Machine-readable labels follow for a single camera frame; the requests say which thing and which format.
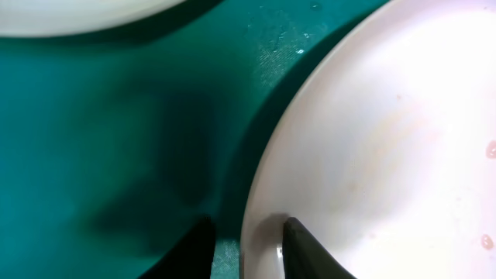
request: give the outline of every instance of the black pointed tip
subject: black pointed tip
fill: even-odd
[[[283,226],[286,279],[354,279],[295,217]]]
[[[209,279],[214,251],[215,227],[210,217],[204,216],[172,250],[139,279]]]

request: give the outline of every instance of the white dish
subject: white dish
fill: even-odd
[[[250,192],[244,279],[294,216],[359,279],[496,277],[496,1],[395,0],[317,67]]]
[[[0,36],[96,31],[142,19],[184,0],[0,0]]]

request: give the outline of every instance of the food stain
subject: food stain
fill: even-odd
[[[487,146],[486,157],[489,159],[496,159],[496,140],[491,141]]]
[[[491,239],[490,236],[488,236],[487,234],[484,234],[481,238],[480,238],[480,244],[482,245],[482,247],[486,250],[491,250],[494,248],[494,242],[493,240]]]

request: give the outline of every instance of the teal tablecloth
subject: teal tablecloth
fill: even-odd
[[[238,277],[273,128],[383,3],[191,0],[100,33],[0,40],[0,278],[134,278],[202,213],[219,225],[212,277]]]

